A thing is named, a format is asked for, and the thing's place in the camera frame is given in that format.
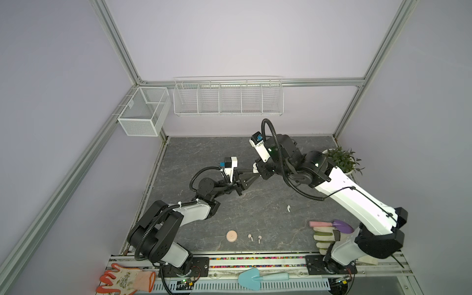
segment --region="teal trowel handle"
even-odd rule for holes
[[[287,272],[273,273],[260,278],[262,281],[286,281],[289,279]]]

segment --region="divided wire shelf basket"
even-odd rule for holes
[[[178,116],[282,115],[282,79],[177,83],[174,112]]]
[[[118,121],[129,136],[159,136],[172,102],[166,87],[138,87]]]

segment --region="white wire basket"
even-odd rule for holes
[[[138,87],[118,121],[129,136],[159,136],[171,104],[166,87]]]
[[[174,112],[178,116],[282,115],[282,80],[177,83]]]

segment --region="white plant pot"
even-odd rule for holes
[[[324,150],[323,153],[326,155],[328,153],[328,151],[331,151],[331,150],[335,150],[335,149],[327,149],[327,150]],[[354,168],[355,168],[355,164],[354,164],[353,169],[351,171],[349,171],[347,173],[344,173],[344,174],[351,175],[354,172]]]

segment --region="black and white robotic arm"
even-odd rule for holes
[[[265,135],[266,124],[272,136]],[[175,272],[187,274],[192,254],[173,242],[178,228],[213,216],[220,206],[217,197],[233,191],[241,195],[259,176],[267,180],[274,174],[282,176],[289,187],[304,197],[317,201],[332,198],[361,222],[346,240],[331,245],[318,269],[326,273],[343,273],[359,257],[368,254],[383,259],[403,246],[404,234],[400,227],[406,223],[406,210],[392,208],[374,198],[323,153],[302,154],[289,136],[276,134],[268,119],[262,121],[261,132],[255,133],[249,142],[259,155],[252,169],[238,169],[237,158],[227,157],[220,165],[203,168],[195,174],[190,181],[195,197],[190,202],[168,205],[156,201],[146,211],[128,235],[129,243],[136,248],[136,259],[166,262]],[[211,169],[220,170],[223,179],[215,181],[205,177],[195,188],[195,179]],[[300,184],[315,188],[326,196],[309,195],[298,188]]]

